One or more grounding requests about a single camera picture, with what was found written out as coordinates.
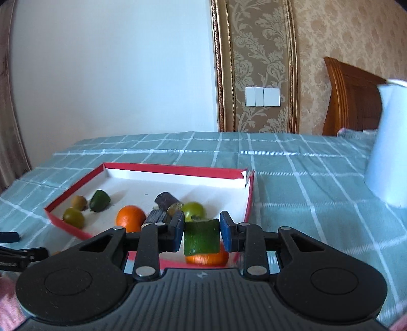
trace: white wall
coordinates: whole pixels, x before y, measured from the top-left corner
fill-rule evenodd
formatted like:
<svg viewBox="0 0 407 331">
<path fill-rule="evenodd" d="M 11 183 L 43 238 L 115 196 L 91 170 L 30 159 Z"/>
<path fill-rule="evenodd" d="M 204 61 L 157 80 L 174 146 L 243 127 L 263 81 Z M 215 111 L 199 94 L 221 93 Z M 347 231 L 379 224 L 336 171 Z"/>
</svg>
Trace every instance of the white wall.
<svg viewBox="0 0 407 331">
<path fill-rule="evenodd" d="M 13 20 L 34 166 L 85 138 L 218 130 L 209 0 L 17 0 Z"/>
</svg>

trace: wallpaper panel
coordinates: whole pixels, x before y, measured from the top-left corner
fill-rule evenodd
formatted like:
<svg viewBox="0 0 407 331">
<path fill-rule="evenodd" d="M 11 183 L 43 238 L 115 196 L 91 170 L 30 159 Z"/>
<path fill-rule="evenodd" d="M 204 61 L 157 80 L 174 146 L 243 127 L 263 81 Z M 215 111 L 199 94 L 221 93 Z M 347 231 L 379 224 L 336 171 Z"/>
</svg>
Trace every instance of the wallpaper panel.
<svg viewBox="0 0 407 331">
<path fill-rule="evenodd" d="M 320 135 L 331 85 L 324 56 L 407 79 L 407 12 L 394 0 L 291 0 L 300 62 L 300 133 Z"/>
<path fill-rule="evenodd" d="M 286 132 L 288 50 L 282 0 L 230 0 L 236 130 Z M 280 107 L 246 107 L 245 87 L 279 87 Z"/>
</svg>

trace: pink cloth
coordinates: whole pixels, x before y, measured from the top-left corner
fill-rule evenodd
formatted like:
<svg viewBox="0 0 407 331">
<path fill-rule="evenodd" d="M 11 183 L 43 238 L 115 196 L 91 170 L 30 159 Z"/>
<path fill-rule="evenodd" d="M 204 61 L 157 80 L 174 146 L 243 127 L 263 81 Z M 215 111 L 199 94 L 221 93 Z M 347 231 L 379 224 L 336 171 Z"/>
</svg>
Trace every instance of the pink cloth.
<svg viewBox="0 0 407 331">
<path fill-rule="evenodd" d="M 392 325 L 390 331 L 407 331 L 407 314 Z"/>
<path fill-rule="evenodd" d="M 0 329 L 13 331 L 26 320 L 15 296 L 15 284 L 7 276 L 0 276 Z"/>
</svg>

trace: white pitcher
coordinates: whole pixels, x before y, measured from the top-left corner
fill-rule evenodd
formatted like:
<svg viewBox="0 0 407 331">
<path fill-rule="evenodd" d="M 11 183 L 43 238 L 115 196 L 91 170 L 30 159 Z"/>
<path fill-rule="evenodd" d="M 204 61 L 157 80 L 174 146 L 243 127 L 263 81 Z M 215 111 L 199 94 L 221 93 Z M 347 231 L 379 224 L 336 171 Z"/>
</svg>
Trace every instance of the white pitcher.
<svg viewBox="0 0 407 331">
<path fill-rule="evenodd" d="M 383 111 L 365 172 L 365 183 L 382 201 L 407 207 L 407 82 L 378 86 Z"/>
</svg>

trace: tangerine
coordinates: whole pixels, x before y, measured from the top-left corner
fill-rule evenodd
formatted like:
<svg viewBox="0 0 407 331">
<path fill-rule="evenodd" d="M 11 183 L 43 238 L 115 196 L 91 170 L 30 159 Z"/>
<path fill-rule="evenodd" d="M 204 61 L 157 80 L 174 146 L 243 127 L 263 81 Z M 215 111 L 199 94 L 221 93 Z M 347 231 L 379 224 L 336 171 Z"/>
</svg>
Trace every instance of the tangerine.
<svg viewBox="0 0 407 331">
<path fill-rule="evenodd" d="M 185 257 L 185 261 L 187 263 L 221 267 L 224 267 L 227 264 L 228 260 L 229 253 L 226 252 L 223 243 L 221 243 L 221 249 L 219 253 L 195 254 Z"/>
<path fill-rule="evenodd" d="M 117 213 L 116 225 L 123 226 L 127 232 L 138 232 L 145 220 L 146 214 L 141 208 L 129 205 Z"/>
</svg>

